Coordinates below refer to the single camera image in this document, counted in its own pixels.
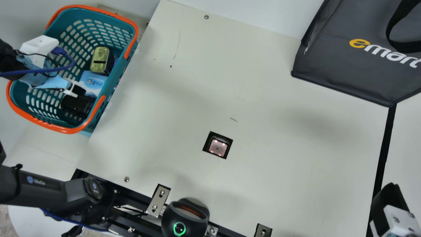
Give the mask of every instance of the teal shopping basket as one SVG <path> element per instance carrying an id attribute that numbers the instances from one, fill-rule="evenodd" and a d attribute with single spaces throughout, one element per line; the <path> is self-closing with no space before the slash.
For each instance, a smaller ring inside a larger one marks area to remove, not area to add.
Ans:
<path id="1" fill-rule="evenodd" d="M 33 89 L 20 81 L 10 81 L 7 86 L 9 105 L 24 118 L 57 132 L 92 132 L 137 47 L 138 27 L 133 21 L 102 9 L 70 5 L 56 12 L 44 35 L 58 39 L 59 46 L 76 62 L 72 68 L 59 73 L 64 78 L 79 81 L 82 72 L 89 70 L 93 51 L 98 46 L 108 47 L 118 60 L 86 119 L 61 109 L 62 92 Z M 70 63 L 64 56 L 54 60 L 59 67 Z"/>

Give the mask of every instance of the blue cable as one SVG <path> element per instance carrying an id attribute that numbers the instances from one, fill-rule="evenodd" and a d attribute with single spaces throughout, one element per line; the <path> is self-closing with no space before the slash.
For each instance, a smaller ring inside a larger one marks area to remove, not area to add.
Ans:
<path id="1" fill-rule="evenodd" d="M 59 68 L 30 69 L 30 70 L 19 70 L 19 71 L 0 73 L 0 77 L 10 76 L 10 75 L 28 74 L 28 73 L 53 73 L 53 72 L 58 72 L 58 71 L 69 69 L 69 68 L 71 68 L 75 65 L 75 60 L 71 56 L 69 56 L 63 48 L 56 47 L 51 52 L 53 54 L 56 54 L 56 55 L 62 54 L 64 56 L 66 56 L 68 59 L 70 59 L 72 62 L 65 67 L 59 67 Z"/>
<path id="2" fill-rule="evenodd" d="M 106 230 L 106 229 L 98 229 L 98 228 L 91 227 L 91 226 L 85 225 L 85 224 L 83 224 L 83 223 L 80 223 L 80 222 L 78 222 L 78 221 L 72 221 L 72 220 L 68 220 L 68 219 L 66 219 L 66 218 L 59 217 L 59 216 L 54 215 L 53 213 L 51 213 L 51 212 L 47 211 L 47 210 L 46 210 L 46 209 L 44 209 L 44 208 L 40 208 L 40 209 L 41 209 L 41 211 L 43 211 L 43 212 L 44 212 L 44 214 L 46 214 L 46 215 L 48 215 L 48 216 L 50 216 L 50 217 L 52 217 L 52 218 L 54 218 L 54 219 L 61 220 L 61 221 L 67 221 L 67 222 L 73 223 L 73 224 L 75 224 L 75 225 L 82 226 L 82 227 L 85 227 L 85 228 L 87 228 L 87 229 L 91 229 L 91 230 L 95 230 L 95 231 L 99 231 L 99 232 L 108 232 L 108 230 Z"/>

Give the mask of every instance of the white tabletop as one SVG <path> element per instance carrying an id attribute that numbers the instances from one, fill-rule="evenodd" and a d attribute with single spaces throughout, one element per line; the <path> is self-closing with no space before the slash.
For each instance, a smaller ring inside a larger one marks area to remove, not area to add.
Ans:
<path id="1" fill-rule="evenodd" d="M 421 223 L 421 94 L 396 107 L 383 186 L 398 184 L 409 210 Z"/>
<path id="2" fill-rule="evenodd" d="M 246 236 L 365 235 L 387 108 L 292 78 L 299 40 L 204 15 L 160 2 L 77 168 Z"/>

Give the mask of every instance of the green light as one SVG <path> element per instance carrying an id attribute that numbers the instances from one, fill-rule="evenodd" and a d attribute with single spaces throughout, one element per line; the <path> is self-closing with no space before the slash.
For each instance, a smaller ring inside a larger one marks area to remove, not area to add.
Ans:
<path id="1" fill-rule="evenodd" d="M 178 224 L 182 224 L 183 225 L 183 232 L 181 234 L 180 233 L 177 233 L 177 231 L 176 231 L 176 227 L 177 227 Z M 186 233 L 186 225 L 184 225 L 183 222 L 180 222 L 179 221 L 179 222 L 177 222 L 177 223 L 174 224 L 173 231 L 174 231 L 174 234 L 176 236 L 180 237 L 180 236 L 184 235 L 184 233 Z"/>

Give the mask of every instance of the screw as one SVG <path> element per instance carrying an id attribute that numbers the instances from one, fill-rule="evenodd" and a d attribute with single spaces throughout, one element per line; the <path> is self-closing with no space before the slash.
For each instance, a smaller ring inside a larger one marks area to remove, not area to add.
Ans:
<path id="1" fill-rule="evenodd" d="M 167 208 L 166 208 L 166 207 L 163 207 L 163 208 L 161 209 L 161 212 L 160 212 L 160 214 L 161 214 L 161 215 L 163 215 L 163 214 L 164 214 L 165 209 L 167 209 Z"/>

